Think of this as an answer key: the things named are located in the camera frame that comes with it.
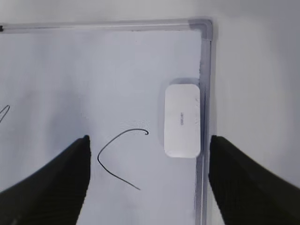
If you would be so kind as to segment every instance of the curved line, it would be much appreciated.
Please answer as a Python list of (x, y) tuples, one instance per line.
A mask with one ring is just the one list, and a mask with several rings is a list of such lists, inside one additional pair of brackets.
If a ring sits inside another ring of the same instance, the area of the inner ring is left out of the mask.
[(131, 131), (135, 131), (135, 130), (140, 130), (140, 131), (144, 131), (145, 132), (145, 135), (148, 135), (149, 134), (149, 131), (148, 130), (145, 130), (145, 129), (139, 129), (139, 128), (134, 128), (134, 129), (129, 129), (129, 130), (125, 130), (123, 131), (122, 133), (120, 133), (119, 135), (115, 136), (109, 143), (107, 143), (99, 152), (98, 156), (97, 156), (97, 160), (98, 162), (100, 163), (100, 165), (112, 176), (114, 176), (115, 178), (118, 178), (119, 180), (133, 186), (135, 189), (138, 189), (140, 190), (140, 188), (138, 188), (137, 186), (133, 185), (132, 183), (128, 182), (127, 180), (124, 180), (123, 178), (113, 174), (112, 172), (110, 172), (101, 162), (100, 162), (100, 154), (103, 152), (103, 150), (111, 143), (113, 142), (114, 140), (116, 140), (118, 137), (122, 136), (123, 134), (127, 133), (127, 132), (131, 132)]
[(6, 116), (6, 114), (8, 113), (9, 109), (10, 109), (10, 105), (7, 105), (7, 106), (5, 106), (5, 107), (0, 111), (0, 114), (1, 114), (4, 110), (6, 110), (5, 113), (4, 113), (4, 115), (3, 115), (3, 116), (1, 117), (1, 119), (0, 119), (0, 123), (2, 122), (2, 120), (4, 119), (4, 117)]

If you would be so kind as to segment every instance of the ink scribble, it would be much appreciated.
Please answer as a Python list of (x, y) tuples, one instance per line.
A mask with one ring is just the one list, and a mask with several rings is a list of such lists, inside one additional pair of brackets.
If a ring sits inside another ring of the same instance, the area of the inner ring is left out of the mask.
[(0, 116), (0, 123), (2, 122), (2, 120), (4, 119), (4, 117), (6, 116), (6, 114), (8, 113), (10, 109), (10, 105), (5, 106), (3, 109), (1, 109), (0, 111), (0, 115), (4, 112), (3, 116)]
[(145, 132), (145, 135), (148, 135), (148, 134), (149, 134), (149, 131), (148, 131), (148, 130), (145, 130), (145, 129), (134, 128), (134, 129), (125, 130), (125, 131), (123, 131), (122, 133), (120, 133), (119, 135), (115, 136), (109, 143), (107, 143), (107, 144), (100, 150), (100, 152), (99, 152), (99, 154), (98, 154), (98, 157), (97, 157), (97, 160), (98, 160), (98, 162), (100, 163), (100, 165), (101, 165), (101, 166), (102, 166), (102, 167), (103, 167), (110, 175), (112, 175), (112, 176), (114, 176), (115, 178), (118, 178), (119, 180), (121, 180), (121, 181), (123, 181), (123, 182), (125, 182), (125, 183), (127, 183), (127, 184), (129, 184), (129, 185), (131, 185), (131, 186), (133, 186), (135, 189), (140, 190), (140, 188), (138, 188), (137, 186), (133, 185), (132, 183), (128, 182), (127, 180), (124, 180), (124, 179), (122, 179), (121, 177), (119, 177), (119, 176), (113, 174), (112, 172), (110, 172), (110, 171), (109, 171), (108, 169), (106, 169), (106, 167), (100, 162), (100, 154), (103, 152), (103, 150), (104, 150), (110, 143), (112, 143), (115, 139), (117, 139), (118, 137), (122, 136), (123, 134), (125, 134), (125, 133), (127, 133), (127, 132), (131, 132), (131, 131), (135, 131), (135, 130), (143, 131), (143, 132)]

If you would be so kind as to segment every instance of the whiteboard eraser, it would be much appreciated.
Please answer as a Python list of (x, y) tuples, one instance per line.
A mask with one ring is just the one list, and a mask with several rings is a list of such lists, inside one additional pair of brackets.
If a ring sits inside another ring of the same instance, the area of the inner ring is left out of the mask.
[(200, 90), (194, 84), (172, 84), (165, 91), (165, 153), (195, 158), (200, 146)]

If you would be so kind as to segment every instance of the whiteboard surface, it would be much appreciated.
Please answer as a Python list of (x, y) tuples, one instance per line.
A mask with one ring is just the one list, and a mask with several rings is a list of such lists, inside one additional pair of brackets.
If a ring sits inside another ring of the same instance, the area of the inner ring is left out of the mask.
[[(76, 138), (91, 138), (91, 180), (78, 224), (195, 224), (195, 159), (163, 148), (166, 87), (198, 79), (199, 31), (51, 31), (0, 35), (0, 191)], [(106, 173), (98, 151), (107, 147)]]

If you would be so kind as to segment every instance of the white wall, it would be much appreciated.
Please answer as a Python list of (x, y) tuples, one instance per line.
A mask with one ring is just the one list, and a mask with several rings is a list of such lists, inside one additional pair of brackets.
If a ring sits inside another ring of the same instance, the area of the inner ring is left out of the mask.
[(0, 0), (0, 21), (209, 16), (216, 38), (211, 132), (300, 187), (299, 8), (299, 0)]

